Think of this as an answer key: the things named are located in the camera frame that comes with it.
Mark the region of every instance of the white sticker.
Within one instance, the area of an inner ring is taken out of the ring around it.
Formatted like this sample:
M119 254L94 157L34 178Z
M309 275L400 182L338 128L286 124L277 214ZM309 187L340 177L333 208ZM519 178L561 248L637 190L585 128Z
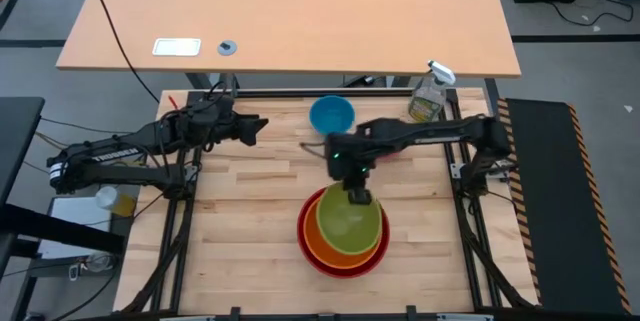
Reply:
M200 39L157 39L153 46L155 56L197 56Z

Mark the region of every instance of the plastic bowl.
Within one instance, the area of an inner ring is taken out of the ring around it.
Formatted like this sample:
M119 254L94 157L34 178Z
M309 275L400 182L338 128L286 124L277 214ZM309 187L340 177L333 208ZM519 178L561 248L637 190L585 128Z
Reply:
M309 263L319 272L335 277L335 278L353 278L362 276L369 271L373 270L380 261L382 261L384 254L387 252L387 248L389 247L390 237L390 225L389 220L387 219L387 215L382 209L382 235L380 236L380 246L377 248L375 253L367 260L364 264L354 267L352 269L337 269L334 267L330 267L322 263L320 260L315 258L309 249L309 246L304 241L304 215L309 212L309 208L313 204L313 201L322 196L324 189L318 190L313 196L311 196L307 202L305 202L302 210L300 211L300 215L298 217L298 246L302 250L302 254L309 261Z
M347 132L355 117L351 103L344 97L333 95L317 99L309 111L311 126L322 135Z
M367 250L360 255L345 255L336 251L331 245L329 245L318 228L316 222L315 213L318 207L320 197L316 198L304 215L304 241L309 247L309 250L313 256L329 267L337 269L352 269L358 267L367 262L372 255L380 247L380 239L377 240L375 247Z
M318 201L316 222L324 240L336 251L360 255L380 240L381 208L376 199L369 205L351 204L338 182L327 187Z

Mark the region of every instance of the desk surface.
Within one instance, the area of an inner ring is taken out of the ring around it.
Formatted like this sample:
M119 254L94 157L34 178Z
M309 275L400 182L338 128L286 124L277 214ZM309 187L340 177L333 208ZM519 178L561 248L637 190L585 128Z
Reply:
M520 75L500 0L105 0L139 70ZM199 38L196 57L152 55L158 38ZM238 51L221 56L233 40ZM86 0L62 69L127 69L98 0Z
M179 105L186 102L187 92L166 91L158 115L170 110L169 94ZM482 89L460 89L459 96L463 116L487 112ZM203 157L181 314L228 314L232 306L241 306L245 314L402 313L410 304L420 312L472 310L442 145L406 149L372 172L368 185L391 223L389 251L376 269L337 280L305 261L296 243L296 217L307 197L332 183L324 161L298 147L299 141L318 138L307 119L313 101L236 101L236 111L259 113L270 122L256 146L223 142ZM358 123L380 116L407 119L407 101L352 98ZM497 181L490 189L509 195L506 184ZM138 208L157 194L143 189ZM512 204L491 195L481 202L496 264L536 302ZM132 300L154 269L166 211L167 203L158 202L136 219L115 309ZM170 290L171 277L166 282ZM486 289L486 282L481 284ZM169 293L163 293L165 299ZM488 303L486 292L484 300Z

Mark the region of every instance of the spray bottle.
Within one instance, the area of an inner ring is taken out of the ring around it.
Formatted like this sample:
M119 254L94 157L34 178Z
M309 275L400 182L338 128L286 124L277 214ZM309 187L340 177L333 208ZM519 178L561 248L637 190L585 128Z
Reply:
M432 122L446 102L446 88L456 82L456 75L447 67L431 60L431 71L418 82L409 102L409 115L418 122Z

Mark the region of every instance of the stacked bowls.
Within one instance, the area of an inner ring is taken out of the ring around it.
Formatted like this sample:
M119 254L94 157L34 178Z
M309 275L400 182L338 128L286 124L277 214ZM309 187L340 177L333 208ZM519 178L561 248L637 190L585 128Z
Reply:
M389 221L377 200L353 205L342 184L316 191L298 216L298 244L318 271L352 278L371 271L389 246Z

